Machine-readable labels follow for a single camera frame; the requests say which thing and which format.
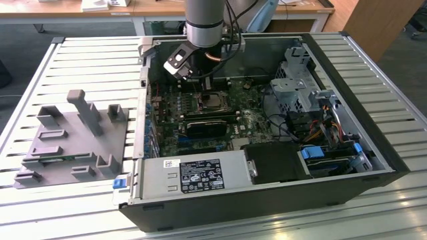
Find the white table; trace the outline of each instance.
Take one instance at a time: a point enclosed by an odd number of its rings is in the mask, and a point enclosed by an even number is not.
[[[315,34],[314,38],[413,170],[408,176],[344,205],[153,234],[142,232],[118,211],[111,180],[14,189],[14,177],[41,124],[35,114],[41,105],[51,104],[62,112],[75,111],[66,103],[71,89],[83,89],[99,110],[113,103],[131,108],[123,173],[133,168],[139,38],[67,38],[65,43],[51,44],[0,136],[0,238],[426,239],[427,119],[352,38],[336,33]]]

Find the blue object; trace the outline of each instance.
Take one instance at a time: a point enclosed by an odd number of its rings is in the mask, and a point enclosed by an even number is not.
[[[246,28],[246,31],[250,33],[262,33],[277,12],[279,0],[269,0],[262,8],[259,9],[258,13],[255,14],[255,17],[253,18],[251,22],[249,23],[249,26]]]
[[[119,178],[113,182],[113,189],[125,189],[127,187],[127,179]]]
[[[305,159],[322,158],[326,156],[324,153],[322,147],[309,146],[301,151],[302,157]]]
[[[358,151],[358,153],[361,153],[364,151],[362,146],[360,143],[354,144],[354,149]]]

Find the white box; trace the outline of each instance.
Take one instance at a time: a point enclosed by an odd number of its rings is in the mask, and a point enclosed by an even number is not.
[[[107,0],[82,0],[82,12],[109,10]]]
[[[127,7],[131,0],[109,0],[109,5],[115,7]]]

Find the wooden table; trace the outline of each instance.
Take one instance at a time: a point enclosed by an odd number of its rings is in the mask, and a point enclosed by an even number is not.
[[[314,20],[311,32],[321,32],[334,8],[318,0],[306,5],[278,6],[274,20]],[[149,35],[145,22],[185,21],[185,3],[175,0],[133,0],[129,7],[111,6],[110,10],[82,12],[82,0],[2,0],[0,24],[106,23],[134,22],[138,36]]]

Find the blue latch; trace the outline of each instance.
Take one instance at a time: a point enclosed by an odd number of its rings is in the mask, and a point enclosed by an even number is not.
[[[354,144],[354,149],[358,151],[358,153],[361,153],[364,151],[362,146],[360,143]]]
[[[305,159],[311,159],[311,158],[322,158],[326,156],[324,153],[322,147],[320,146],[309,146],[301,151],[302,157]]]
[[[127,179],[118,178],[113,182],[113,189],[125,189],[127,187]]]

